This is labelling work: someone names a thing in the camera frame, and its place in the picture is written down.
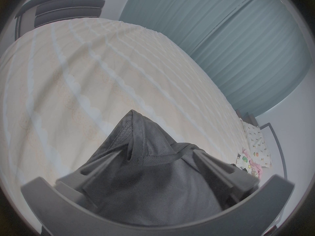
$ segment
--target curtain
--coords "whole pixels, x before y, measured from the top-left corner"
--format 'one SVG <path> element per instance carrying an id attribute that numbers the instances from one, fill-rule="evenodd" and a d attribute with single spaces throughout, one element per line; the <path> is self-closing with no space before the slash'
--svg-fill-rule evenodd
<path id="1" fill-rule="evenodd" d="M 312 63 L 280 0 L 128 0 L 120 20 L 166 35 L 242 115 L 275 106 Z"/>

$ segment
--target pillow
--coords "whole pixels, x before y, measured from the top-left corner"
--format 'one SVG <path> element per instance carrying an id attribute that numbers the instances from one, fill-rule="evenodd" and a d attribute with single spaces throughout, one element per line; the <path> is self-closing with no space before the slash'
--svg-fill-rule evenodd
<path id="1" fill-rule="evenodd" d="M 256 171 L 252 170 L 252 166 L 250 165 L 250 161 L 248 160 L 247 156 L 242 153 L 238 153 L 237 159 L 236 159 L 236 166 L 239 167 L 241 170 L 246 169 L 248 174 L 258 177 L 258 174 Z"/>
<path id="2" fill-rule="evenodd" d="M 270 151 L 266 147 L 260 128 L 242 121 L 244 132 L 250 147 L 250 157 L 254 163 L 269 168 L 271 165 Z"/>

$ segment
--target white pillow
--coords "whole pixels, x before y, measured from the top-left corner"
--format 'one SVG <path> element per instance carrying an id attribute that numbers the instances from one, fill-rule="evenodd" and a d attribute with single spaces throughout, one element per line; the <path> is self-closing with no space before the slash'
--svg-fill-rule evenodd
<path id="1" fill-rule="evenodd" d="M 271 165 L 268 150 L 260 128 L 242 121 L 244 132 L 250 147 L 250 156 L 254 163 L 269 168 Z"/>

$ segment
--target beige bed sheet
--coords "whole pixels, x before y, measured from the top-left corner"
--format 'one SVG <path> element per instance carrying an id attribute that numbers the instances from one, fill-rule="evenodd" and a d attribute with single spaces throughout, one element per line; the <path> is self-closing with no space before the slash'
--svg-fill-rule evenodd
<path id="1" fill-rule="evenodd" d="M 218 87 L 161 33 L 73 19 L 26 33 L 1 57 L 0 177 L 38 232 L 20 186 L 76 170 L 131 109 L 227 163 L 248 148 Z"/>

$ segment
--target curtain fold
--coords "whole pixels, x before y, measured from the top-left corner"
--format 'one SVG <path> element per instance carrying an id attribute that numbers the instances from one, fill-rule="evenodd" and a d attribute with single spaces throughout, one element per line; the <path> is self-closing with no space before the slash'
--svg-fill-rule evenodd
<path id="1" fill-rule="evenodd" d="M 312 63 L 280 0 L 128 0 L 120 20 L 166 35 L 242 114 L 275 106 Z"/>

